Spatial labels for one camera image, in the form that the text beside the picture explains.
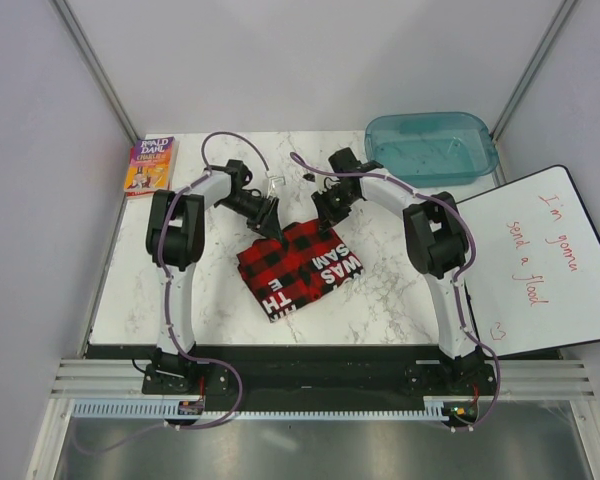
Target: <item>plastic container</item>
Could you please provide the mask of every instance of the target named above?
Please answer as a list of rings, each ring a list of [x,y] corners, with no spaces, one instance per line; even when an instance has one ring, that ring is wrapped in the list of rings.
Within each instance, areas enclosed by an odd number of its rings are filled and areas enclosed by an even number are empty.
[[[487,126],[463,112],[376,118],[365,133],[367,159],[415,187],[462,185],[500,161]]]

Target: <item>book cover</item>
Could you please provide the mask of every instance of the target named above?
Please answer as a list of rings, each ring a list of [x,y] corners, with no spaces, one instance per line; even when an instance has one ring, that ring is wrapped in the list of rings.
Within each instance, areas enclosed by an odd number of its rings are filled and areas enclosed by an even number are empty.
[[[174,137],[138,141],[131,149],[124,191],[136,196],[169,188],[175,155]]]

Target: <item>cloth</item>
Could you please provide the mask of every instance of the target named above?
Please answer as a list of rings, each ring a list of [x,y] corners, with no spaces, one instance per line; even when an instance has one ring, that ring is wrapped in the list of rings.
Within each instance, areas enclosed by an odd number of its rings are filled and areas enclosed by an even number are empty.
[[[271,322],[364,271],[333,229],[320,232],[317,219],[292,223],[283,232],[287,245],[261,239],[238,254],[238,271]]]

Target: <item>white marble table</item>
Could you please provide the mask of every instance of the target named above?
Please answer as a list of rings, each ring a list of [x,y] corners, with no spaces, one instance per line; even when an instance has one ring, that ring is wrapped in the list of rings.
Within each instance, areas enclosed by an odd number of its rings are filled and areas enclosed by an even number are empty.
[[[316,217],[314,185],[291,162],[297,151],[312,165],[328,167],[336,150],[351,147],[364,160],[363,132],[279,132],[245,134],[264,153],[272,173],[284,175],[280,197],[281,225]],[[203,134],[176,135],[179,151],[173,187],[202,172]],[[244,160],[254,173],[252,187],[265,189],[258,157],[244,143],[217,137],[208,144],[209,160],[224,165]],[[494,187],[491,176],[471,185],[446,188],[462,200]],[[92,345],[155,344],[160,321],[159,275],[145,251],[151,198],[132,198],[116,240],[96,312]],[[424,278],[409,263],[402,221],[369,202],[357,202],[336,231],[360,258],[365,274],[318,302],[269,323],[237,271],[236,254],[259,238],[245,219],[220,207],[207,210],[204,255],[193,289],[193,327],[200,344],[429,344],[437,325]]]

